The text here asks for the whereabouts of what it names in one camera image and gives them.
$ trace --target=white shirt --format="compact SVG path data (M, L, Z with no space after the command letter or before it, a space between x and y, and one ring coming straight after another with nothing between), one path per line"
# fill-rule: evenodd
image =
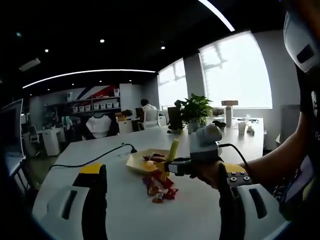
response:
M155 106L152 106L151 104L147 104L142 107L143 111L150 111L150 110L157 110Z
M90 117L86 122L86 127L92 133L92 135L96 138L104 138L107 136L112 120L110 117L104 115L100 118L96 118L94 116Z

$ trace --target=human hand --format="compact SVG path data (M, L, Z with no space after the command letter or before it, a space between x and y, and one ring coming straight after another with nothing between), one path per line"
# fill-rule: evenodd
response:
M223 164L221 158L210 163L193 163L194 173L190 175L190 178L198 178L213 189L218 189L219 164Z

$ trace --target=ceiling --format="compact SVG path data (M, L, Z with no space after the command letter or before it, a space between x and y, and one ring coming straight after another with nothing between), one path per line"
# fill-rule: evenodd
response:
M6 12L13 17L5 19L1 27L2 84L15 88L17 96L46 94L47 89L52 92L128 83L129 80L143 84L156 73L83 73L22 89L41 79L78 71L138 69L157 72L214 40L234 34L197 0L109 2L90 1L72 6L64 2L44 6L27 2L25 6L9 7ZM231 22L236 32L260 32L283 26L284 11L281 2L276 0L210 2ZM24 72L19 70L21 65L35 58L41 61L39 65Z

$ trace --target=green leaves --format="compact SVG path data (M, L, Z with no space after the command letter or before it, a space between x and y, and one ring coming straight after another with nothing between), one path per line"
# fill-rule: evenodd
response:
M190 119L203 119L212 115L209 102L211 101L205 96L197 96L192 93L190 99L177 100L174 105L180 108L182 120L189 122Z

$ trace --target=person sitting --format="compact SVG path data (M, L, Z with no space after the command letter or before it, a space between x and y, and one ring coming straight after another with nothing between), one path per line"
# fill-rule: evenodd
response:
M147 99L142 99L141 105L142 105L143 111L157 110L155 106L152 106L151 104L149 104L149 101Z

